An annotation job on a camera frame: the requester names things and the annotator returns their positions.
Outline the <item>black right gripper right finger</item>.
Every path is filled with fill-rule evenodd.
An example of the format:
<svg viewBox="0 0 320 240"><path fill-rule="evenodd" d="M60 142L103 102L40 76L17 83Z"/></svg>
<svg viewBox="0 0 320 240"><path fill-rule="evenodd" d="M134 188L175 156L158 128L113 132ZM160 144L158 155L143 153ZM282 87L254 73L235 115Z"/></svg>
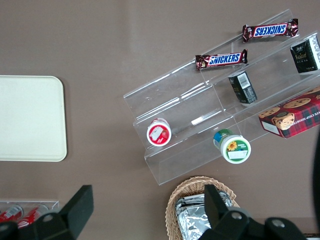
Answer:
<svg viewBox="0 0 320 240"><path fill-rule="evenodd" d="M211 228L201 240L305 240L306 236L288 219L267 218L264 224L247 216L242 208L230 208L214 185L204 188L204 209Z"/></svg>

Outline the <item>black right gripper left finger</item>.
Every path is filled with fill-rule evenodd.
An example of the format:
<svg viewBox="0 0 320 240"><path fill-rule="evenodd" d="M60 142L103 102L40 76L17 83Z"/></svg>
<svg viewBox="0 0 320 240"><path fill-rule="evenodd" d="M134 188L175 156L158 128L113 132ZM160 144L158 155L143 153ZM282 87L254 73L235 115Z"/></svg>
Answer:
<svg viewBox="0 0 320 240"><path fill-rule="evenodd" d="M13 221L0 224L2 240L76 240L94 211L93 187L83 185L59 212L48 212L18 228Z"/></svg>

